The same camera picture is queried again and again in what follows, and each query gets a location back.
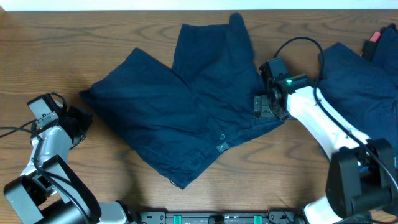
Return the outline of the navy blue shorts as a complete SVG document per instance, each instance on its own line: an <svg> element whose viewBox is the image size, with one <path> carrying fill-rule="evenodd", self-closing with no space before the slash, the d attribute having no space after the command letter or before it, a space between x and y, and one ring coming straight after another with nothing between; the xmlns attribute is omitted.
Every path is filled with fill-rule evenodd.
<svg viewBox="0 0 398 224"><path fill-rule="evenodd" d="M244 20L181 27L171 67L141 49L82 100L138 155L184 189L231 147L281 125L257 119L265 92Z"/></svg>

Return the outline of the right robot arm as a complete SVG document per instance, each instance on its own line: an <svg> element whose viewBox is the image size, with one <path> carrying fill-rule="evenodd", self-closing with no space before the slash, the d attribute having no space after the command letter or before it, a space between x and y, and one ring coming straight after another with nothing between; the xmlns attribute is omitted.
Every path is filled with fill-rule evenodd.
<svg viewBox="0 0 398 224"><path fill-rule="evenodd" d="M374 209L397 211L394 150L342 117L306 75L263 76L266 94L254 99L257 119L299 120L330 161L325 196L306 205L305 223L359 223Z"/></svg>

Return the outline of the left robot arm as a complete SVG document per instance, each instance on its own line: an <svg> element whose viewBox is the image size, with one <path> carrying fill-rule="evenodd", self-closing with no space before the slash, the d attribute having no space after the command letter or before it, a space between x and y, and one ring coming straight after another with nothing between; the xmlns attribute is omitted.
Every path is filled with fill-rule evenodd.
<svg viewBox="0 0 398 224"><path fill-rule="evenodd" d="M66 105L29 104L32 154L4 195L22 223L133 223L120 202L99 202L67 164L85 139L92 116Z"/></svg>

